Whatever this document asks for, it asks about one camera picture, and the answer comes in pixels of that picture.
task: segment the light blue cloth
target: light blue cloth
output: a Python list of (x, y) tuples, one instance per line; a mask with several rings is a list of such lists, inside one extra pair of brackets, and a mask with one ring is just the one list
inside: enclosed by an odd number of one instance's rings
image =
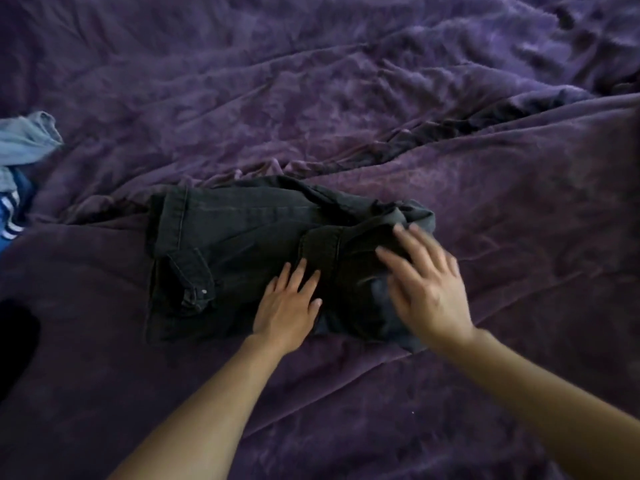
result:
[(56, 120), (46, 112), (0, 120), (0, 193), (17, 188), (7, 166), (34, 163), (62, 143)]

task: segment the purple blanket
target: purple blanket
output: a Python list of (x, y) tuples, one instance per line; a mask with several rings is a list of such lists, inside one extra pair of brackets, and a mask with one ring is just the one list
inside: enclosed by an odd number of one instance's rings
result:
[[(0, 476), (100, 479), (237, 342), (141, 339), (144, 203), (283, 173), (434, 209), (474, 320), (640, 415), (640, 0), (0, 0), (0, 117), (52, 113), (0, 298), (42, 322), (0, 406)], [(350, 168), (363, 147), (553, 86), (593, 99)], [(234, 479), (558, 479), (427, 351), (313, 338), (270, 380)]]

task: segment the left hand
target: left hand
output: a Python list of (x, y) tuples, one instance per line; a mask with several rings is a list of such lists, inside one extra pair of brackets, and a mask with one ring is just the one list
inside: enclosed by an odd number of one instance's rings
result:
[(253, 334), (264, 338), (283, 355), (302, 345), (322, 305), (320, 298), (311, 301), (320, 281), (320, 271), (299, 290), (306, 265), (306, 259), (300, 260), (291, 277), (290, 263), (284, 265), (280, 275), (267, 285), (253, 322)]

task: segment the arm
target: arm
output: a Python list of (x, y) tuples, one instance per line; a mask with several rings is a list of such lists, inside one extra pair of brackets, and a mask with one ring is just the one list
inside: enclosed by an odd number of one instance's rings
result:
[(640, 422), (538, 367), (471, 322), (456, 259), (417, 226), (394, 232), (412, 264), (378, 250), (404, 323), (535, 432), (576, 479), (637, 478)]
[(316, 272), (298, 291), (304, 260), (289, 279), (287, 263), (264, 293), (253, 334), (194, 395), (124, 460), (109, 480), (227, 478), (249, 415), (282, 357), (313, 327), (320, 300), (310, 303)]

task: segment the right hand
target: right hand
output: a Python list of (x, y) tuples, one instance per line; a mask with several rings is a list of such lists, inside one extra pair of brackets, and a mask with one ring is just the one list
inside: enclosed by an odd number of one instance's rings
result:
[(439, 353), (468, 344), (477, 329), (471, 322), (458, 261), (416, 224), (394, 227), (413, 264), (382, 247), (380, 261), (391, 274), (389, 295), (396, 313), (425, 345)]

